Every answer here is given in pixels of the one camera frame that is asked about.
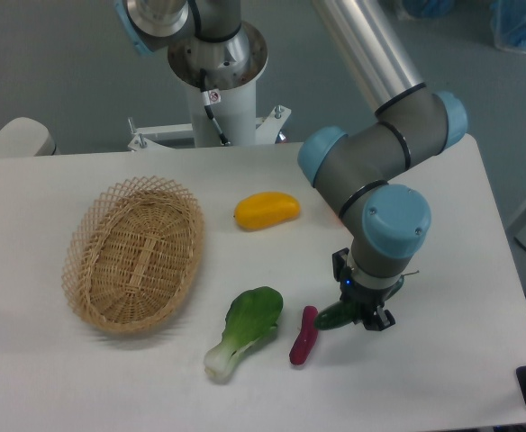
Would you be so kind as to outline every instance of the silver cylinder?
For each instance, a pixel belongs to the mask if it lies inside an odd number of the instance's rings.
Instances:
[[[313,0],[373,111],[422,83],[377,0]]]
[[[137,27],[158,38],[181,30],[189,16],[186,0],[127,0],[127,10]]]

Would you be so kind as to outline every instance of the metal bracket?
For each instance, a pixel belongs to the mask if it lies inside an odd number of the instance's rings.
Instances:
[[[268,117],[258,117],[255,131],[256,144],[274,144],[278,141],[285,141],[286,137],[281,128],[290,115],[291,110],[289,108],[277,105]],[[131,151],[175,149],[180,146],[170,147],[168,144],[158,144],[158,141],[169,143],[170,141],[193,139],[193,127],[190,123],[137,128],[132,117],[127,120],[132,136],[127,147]]]

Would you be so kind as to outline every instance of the woven basket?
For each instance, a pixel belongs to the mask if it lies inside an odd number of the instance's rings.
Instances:
[[[110,187],[73,234],[63,269],[69,306],[104,331],[150,329],[185,298],[203,234],[199,204],[180,184],[143,177]]]

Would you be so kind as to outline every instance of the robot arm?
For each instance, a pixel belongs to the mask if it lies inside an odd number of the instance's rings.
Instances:
[[[332,329],[363,321],[382,330],[395,320],[385,301],[403,285],[402,271],[431,225],[416,191],[391,178],[438,155],[467,131],[467,115],[452,94],[432,94],[404,52],[376,0],[313,0],[377,123],[348,136],[319,130],[298,162],[307,179],[353,235],[351,250],[333,254],[338,303],[315,324]]]
[[[240,0],[116,1],[123,23],[138,28],[138,39],[131,37],[135,47],[168,45],[176,75],[201,93],[247,88],[265,67],[267,47],[252,26],[241,23]],[[387,182],[459,141],[467,115],[452,94],[427,89],[377,0],[312,1],[377,119],[352,136],[337,127],[319,130],[299,152],[304,174],[354,238],[350,250],[332,256],[340,301],[315,324],[332,329],[362,321],[366,329],[382,330],[395,324],[385,301],[402,287],[402,272],[431,225],[430,207],[419,193]],[[254,95],[250,101],[228,110],[232,115],[223,129],[252,126],[249,135],[231,141],[254,142]],[[248,108],[253,112],[241,118]],[[213,114],[200,120],[207,117],[213,120]],[[192,122],[195,134],[204,129]],[[219,124],[207,129],[213,138],[195,142],[216,145]]]
[[[191,36],[226,41],[241,26],[240,0],[116,0],[115,9],[143,54]]]

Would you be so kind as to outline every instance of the toy vegetable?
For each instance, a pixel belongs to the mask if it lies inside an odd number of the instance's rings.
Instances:
[[[282,192],[255,193],[235,207],[235,221],[245,230],[263,230],[296,218],[301,211],[299,202]]]
[[[221,343],[205,355],[205,372],[216,381],[231,376],[245,351],[277,329],[282,309],[283,297],[268,286],[240,294],[225,317]]]

